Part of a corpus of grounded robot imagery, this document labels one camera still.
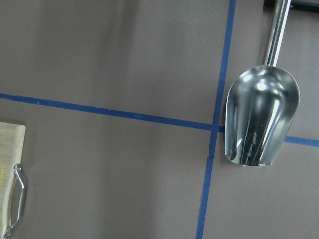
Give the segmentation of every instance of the shiny metal surface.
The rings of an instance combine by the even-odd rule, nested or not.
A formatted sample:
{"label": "shiny metal surface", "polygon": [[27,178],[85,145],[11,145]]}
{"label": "shiny metal surface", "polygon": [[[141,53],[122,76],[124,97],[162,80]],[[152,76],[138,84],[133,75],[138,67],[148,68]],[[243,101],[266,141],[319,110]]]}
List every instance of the shiny metal surface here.
{"label": "shiny metal surface", "polygon": [[17,180],[20,183],[21,193],[20,193],[20,199],[19,199],[19,205],[18,205],[18,211],[17,211],[17,216],[16,216],[15,223],[7,228],[7,230],[5,231],[5,233],[3,235],[3,239],[8,239],[12,235],[14,228],[16,227],[18,222],[21,220],[22,213],[23,213],[23,208],[24,208],[25,183],[24,183],[23,177],[22,177],[22,166],[21,166],[21,164],[18,163],[18,164],[16,164],[13,167],[13,173],[14,173],[14,175],[16,176]]}
{"label": "shiny metal surface", "polygon": [[289,6],[290,0],[276,3],[264,65],[241,74],[228,92],[225,154],[233,163],[271,165],[293,121],[298,85],[275,67]]}

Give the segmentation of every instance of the metal scoop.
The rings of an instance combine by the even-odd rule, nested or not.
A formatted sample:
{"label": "metal scoop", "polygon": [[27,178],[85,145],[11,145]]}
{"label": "metal scoop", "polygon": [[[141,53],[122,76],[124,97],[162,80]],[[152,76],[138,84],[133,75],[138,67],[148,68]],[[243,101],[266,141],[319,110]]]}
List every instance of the metal scoop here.
{"label": "metal scoop", "polygon": [[228,92],[225,154],[233,163],[271,165],[293,121],[298,85],[275,67],[290,2],[277,0],[264,64],[241,74]]}

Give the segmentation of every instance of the vertical blue line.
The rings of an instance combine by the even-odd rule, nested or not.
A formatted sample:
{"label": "vertical blue line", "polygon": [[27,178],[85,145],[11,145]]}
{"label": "vertical blue line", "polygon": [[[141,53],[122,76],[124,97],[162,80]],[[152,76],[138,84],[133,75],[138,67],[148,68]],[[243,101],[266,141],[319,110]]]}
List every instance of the vertical blue line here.
{"label": "vertical blue line", "polygon": [[213,125],[212,125],[212,131],[210,135],[210,141],[209,141],[209,153],[208,153],[208,158],[206,162],[202,198],[201,198],[199,217],[198,217],[198,223],[197,223],[196,239],[202,239],[203,233],[204,233],[209,187],[210,187],[210,181],[212,176],[216,141],[217,141],[217,136],[219,131],[219,119],[221,114],[225,81],[226,81],[231,34],[232,34],[234,15],[235,15],[235,6],[236,6],[236,0],[230,0],[227,25],[226,25],[226,33],[225,33],[225,39],[224,39],[224,48],[223,48],[220,71],[219,71],[217,96],[216,96],[214,116],[213,116]]}

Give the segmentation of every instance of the scoop handle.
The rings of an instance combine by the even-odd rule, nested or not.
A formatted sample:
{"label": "scoop handle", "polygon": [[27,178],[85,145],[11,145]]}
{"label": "scoop handle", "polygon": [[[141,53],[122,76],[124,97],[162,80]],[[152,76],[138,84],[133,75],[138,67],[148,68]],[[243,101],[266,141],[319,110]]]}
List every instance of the scoop handle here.
{"label": "scoop handle", "polygon": [[270,28],[270,34],[266,53],[264,57],[264,65],[276,66],[281,42],[283,40],[285,25],[287,21],[288,11],[291,0],[277,0],[275,5],[275,13]]}

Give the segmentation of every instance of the metal handle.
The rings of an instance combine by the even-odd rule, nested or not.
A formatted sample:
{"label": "metal handle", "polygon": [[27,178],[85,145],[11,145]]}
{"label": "metal handle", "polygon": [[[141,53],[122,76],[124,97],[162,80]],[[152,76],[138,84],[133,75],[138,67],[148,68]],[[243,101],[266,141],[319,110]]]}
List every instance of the metal handle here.
{"label": "metal handle", "polygon": [[5,233],[3,235],[3,239],[8,239],[12,235],[13,229],[15,228],[15,226],[17,225],[17,223],[20,221],[20,219],[22,217],[23,208],[24,208],[25,186],[24,186],[24,181],[22,179],[22,166],[21,166],[21,164],[18,163],[13,167],[13,173],[21,185],[21,194],[20,194],[20,199],[19,199],[16,221],[9,228],[7,228],[7,230],[5,231]]}
{"label": "metal handle", "polygon": [[277,0],[264,65],[276,66],[291,0]]}

